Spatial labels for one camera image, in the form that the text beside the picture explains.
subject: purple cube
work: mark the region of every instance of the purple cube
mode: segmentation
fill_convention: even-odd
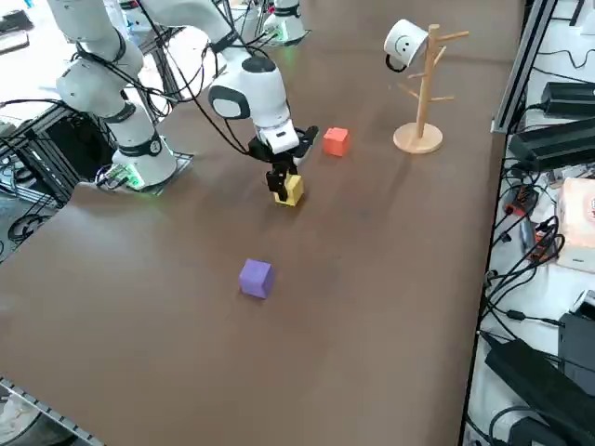
[[[240,288],[247,295],[266,299],[274,282],[272,266],[248,258],[240,273]]]

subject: cube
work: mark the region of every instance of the cube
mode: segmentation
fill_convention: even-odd
[[[332,127],[324,135],[324,153],[345,156],[350,147],[350,132],[345,128]]]
[[[240,273],[240,288],[242,292],[254,297],[266,299],[271,292],[274,282],[272,266],[265,262],[248,258]]]
[[[282,202],[279,194],[274,192],[275,202],[285,204],[287,206],[296,206],[299,199],[304,194],[304,181],[300,175],[288,175],[285,179],[285,188],[287,189],[287,201]]]

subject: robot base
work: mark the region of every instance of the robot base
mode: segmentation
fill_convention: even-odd
[[[270,16],[265,22],[264,29],[277,34],[269,41],[268,46],[294,46],[299,44],[309,33],[304,29],[301,19],[297,17]]]
[[[113,158],[115,164],[122,165],[128,172],[127,186],[133,190],[143,190],[170,179],[178,168],[173,152],[166,146],[157,156],[144,155],[128,157],[117,151]]]
[[[432,153],[442,145],[443,132],[434,125],[425,124],[424,136],[418,138],[417,124],[409,123],[397,128],[392,140],[402,151],[413,154]]]

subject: table surface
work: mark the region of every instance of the table surface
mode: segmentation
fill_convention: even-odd
[[[0,374],[107,444],[456,443],[521,8],[303,6],[313,33],[274,53],[295,124],[346,127],[352,147],[316,145],[298,208],[180,106],[161,130],[191,171],[158,198],[80,186],[0,268]],[[416,111],[384,66],[400,17],[471,30],[436,77],[457,100],[430,111],[432,155],[391,142]],[[267,301],[238,290],[248,257],[276,269]]]

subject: wooden peg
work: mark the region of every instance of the wooden peg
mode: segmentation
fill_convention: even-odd
[[[438,62],[440,62],[440,59],[443,58],[444,51],[446,51],[446,46],[443,46],[443,48],[440,50],[440,53],[438,53],[438,56],[436,56],[436,59],[434,59],[434,67],[436,65],[438,65]]]
[[[442,96],[439,98],[432,98],[432,99],[430,99],[430,102],[439,102],[441,100],[455,100],[455,97],[454,96]]]
[[[401,88],[401,90],[406,91],[407,93],[409,93],[411,96],[413,96],[415,99],[419,99],[419,94],[416,93],[415,91],[413,91],[412,89],[410,89],[408,86],[403,85],[401,83],[397,84],[399,86],[399,88]]]
[[[425,75],[424,72],[417,72],[416,74],[409,74],[407,79],[416,79],[417,77],[424,77]]]
[[[428,45],[426,48],[426,61],[424,66],[424,73],[426,74],[421,79],[421,87],[419,88],[419,105],[417,106],[416,119],[416,137],[422,139],[424,137],[424,129],[428,121],[428,105],[431,99],[431,80],[434,74],[434,59],[436,58],[436,37],[440,25],[430,25],[428,28]]]
[[[461,37],[467,37],[468,35],[469,35],[469,31],[461,31],[460,33],[447,34],[447,35],[443,35],[442,37],[438,37],[436,39],[436,42],[447,42],[449,40],[455,40],[455,39],[459,39]]]

